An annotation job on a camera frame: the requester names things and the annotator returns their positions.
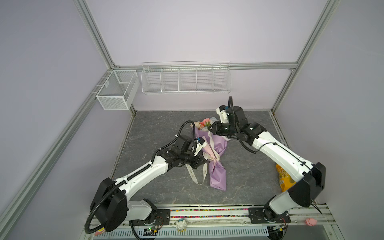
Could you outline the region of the red pink fake rose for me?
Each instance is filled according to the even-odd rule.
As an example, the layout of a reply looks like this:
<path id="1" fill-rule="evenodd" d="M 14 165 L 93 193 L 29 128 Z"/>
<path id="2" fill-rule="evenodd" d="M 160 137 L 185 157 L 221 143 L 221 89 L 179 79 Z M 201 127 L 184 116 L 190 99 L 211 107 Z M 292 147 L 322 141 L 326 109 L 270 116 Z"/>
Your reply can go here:
<path id="1" fill-rule="evenodd" d="M 211 125 L 211 119 L 210 118 L 204 119 L 201 122 L 201 125 L 203 128 L 208 128 Z"/>

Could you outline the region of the white fake rose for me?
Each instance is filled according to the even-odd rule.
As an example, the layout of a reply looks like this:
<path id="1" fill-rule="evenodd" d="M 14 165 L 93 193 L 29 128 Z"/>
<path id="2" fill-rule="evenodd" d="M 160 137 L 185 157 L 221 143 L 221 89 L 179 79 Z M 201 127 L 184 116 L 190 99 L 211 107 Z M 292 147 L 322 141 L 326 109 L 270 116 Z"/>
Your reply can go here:
<path id="1" fill-rule="evenodd" d="M 218 119 L 216 119 L 216 118 L 214 118 L 214 117 L 210 118 L 210 124 L 211 124 L 211 125 L 212 125 L 213 123 L 217 122 L 217 121 L 218 121 Z"/>

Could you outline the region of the cream fake rose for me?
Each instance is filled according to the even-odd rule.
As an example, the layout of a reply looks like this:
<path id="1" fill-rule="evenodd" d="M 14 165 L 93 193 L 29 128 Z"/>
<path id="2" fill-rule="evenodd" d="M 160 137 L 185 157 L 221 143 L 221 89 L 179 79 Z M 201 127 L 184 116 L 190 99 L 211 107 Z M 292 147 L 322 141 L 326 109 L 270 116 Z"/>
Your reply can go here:
<path id="1" fill-rule="evenodd" d="M 195 127 L 198 128 L 199 130 L 203 128 L 202 122 L 194 122 Z"/>

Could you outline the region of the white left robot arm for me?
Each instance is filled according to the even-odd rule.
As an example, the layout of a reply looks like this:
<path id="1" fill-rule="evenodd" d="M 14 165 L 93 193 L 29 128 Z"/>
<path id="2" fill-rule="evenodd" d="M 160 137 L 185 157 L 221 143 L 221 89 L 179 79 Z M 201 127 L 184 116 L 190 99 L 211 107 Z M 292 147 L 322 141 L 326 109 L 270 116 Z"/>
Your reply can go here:
<path id="1" fill-rule="evenodd" d="M 154 224 L 161 216 L 158 208 L 148 199 L 133 201 L 132 197 L 152 180 L 173 168 L 186 166 L 194 170 L 203 166 L 203 170 L 207 171 L 207 160 L 200 151 L 201 148 L 158 149 L 149 162 L 132 173 L 116 180 L 104 179 L 91 203 L 84 226 L 85 233 L 93 234 L 100 229 L 111 232 L 125 221 Z"/>

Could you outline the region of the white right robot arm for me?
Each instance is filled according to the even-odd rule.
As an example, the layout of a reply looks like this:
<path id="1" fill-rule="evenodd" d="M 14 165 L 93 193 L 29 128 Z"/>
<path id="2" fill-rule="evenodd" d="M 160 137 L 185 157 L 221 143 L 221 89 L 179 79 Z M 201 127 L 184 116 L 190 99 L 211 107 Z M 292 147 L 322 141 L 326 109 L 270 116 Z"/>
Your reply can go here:
<path id="1" fill-rule="evenodd" d="M 323 164 L 313 164 L 301 158 L 258 123 L 241 126 L 239 122 L 215 122 L 209 127 L 209 131 L 217 136 L 240 141 L 253 154 L 262 152 L 294 180 L 295 184 L 291 188 L 274 196 L 264 205 L 261 218 L 269 223 L 276 222 L 295 207 L 310 207 L 325 188 L 326 167 Z"/>

